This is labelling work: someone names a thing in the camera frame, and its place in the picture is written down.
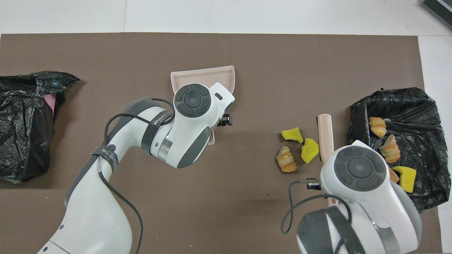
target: brown table surface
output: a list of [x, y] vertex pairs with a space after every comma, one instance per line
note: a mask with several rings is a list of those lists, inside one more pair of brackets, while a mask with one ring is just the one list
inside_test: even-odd
[[[295, 232], [280, 223], [287, 187], [318, 178], [322, 162], [300, 158], [301, 145], [280, 131], [299, 127], [318, 141], [316, 117], [333, 117], [335, 147], [346, 145], [348, 108], [381, 87], [424, 88], [416, 37], [290, 34], [3, 34], [0, 75], [55, 70], [81, 81], [68, 89], [56, 120], [51, 167], [21, 184], [0, 183], [0, 253], [36, 253], [65, 213], [74, 177], [101, 143], [108, 119], [133, 100], [171, 100], [170, 72], [235, 66], [234, 125], [197, 163], [174, 169], [133, 147], [111, 183], [140, 211], [141, 253], [299, 253]], [[283, 174], [275, 160], [289, 146], [299, 170]], [[299, 201], [319, 191], [294, 188]], [[135, 250], [137, 219], [124, 203]], [[295, 212], [326, 207], [314, 200]], [[441, 252], [437, 210], [421, 214], [418, 253]]]

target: black garbage bag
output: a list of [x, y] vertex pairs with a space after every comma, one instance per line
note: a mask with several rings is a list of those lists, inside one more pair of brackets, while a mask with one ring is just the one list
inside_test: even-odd
[[[13, 183], [47, 172], [50, 141], [63, 91], [79, 79], [72, 74], [42, 71], [0, 76], [0, 176]], [[56, 94], [55, 110], [44, 95]]]
[[[386, 122], [387, 134], [379, 138], [370, 131], [368, 118]], [[390, 167], [415, 169], [413, 193], [407, 193], [419, 212], [449, 199], [451, 179], [447, 147], [435, 101], [419, 88], [377, 91], [350, 107], [348, 143], [360, 140], [380, 152], [394, 134], [401, 157]]]

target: pink dustpan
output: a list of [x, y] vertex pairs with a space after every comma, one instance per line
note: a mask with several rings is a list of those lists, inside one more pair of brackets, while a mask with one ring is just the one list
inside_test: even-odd
[[[208, 69], [191, 70], [191, 71], [173, 71], [171, 72], [171, 85], [173, 91], [176, 91], [183, 85], [190, 83], [200, 83], [206, 87], [213, 86], [216, 82], [222, 84], [231, 93], [234, 92], [235, 71], [234, 66], [222, 66]], [[210, 132], [210, 140], [208, 145], [215, 143], [215, 135], [213, 130]]]

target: yellow sponge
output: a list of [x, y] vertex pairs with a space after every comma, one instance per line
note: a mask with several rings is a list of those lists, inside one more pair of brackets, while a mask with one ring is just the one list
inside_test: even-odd
[[300, 144], [303, 143], [303, 137], [301, 136], [300, 129], [298, 129], [298, 127], [282, 131], [281, 135], [285, 140], [295, 140]]
[[414, 188], [414, 179], [416, 178], [416, 170], [404, 166], [396, 166], [391, 169], [400, 173], [400, 187], [402, 187], [402, 189], [406, 192], [412, 193]]
[[310, 138], [305, 139], [305, 145], [301, 147], [301, 158], [306, 162], [310, 161], [319, 154], [319, 145]]

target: white floor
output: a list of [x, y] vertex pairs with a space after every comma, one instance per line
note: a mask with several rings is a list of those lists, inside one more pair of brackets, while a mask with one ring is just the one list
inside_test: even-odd
[[[116, 32], [417, 35], [425, 91], [452, 149], [452, 30], [418, 0], [0, 1], [0, 35]], [[452, 253], [452, 202], [438, 212], [443, 252]]]

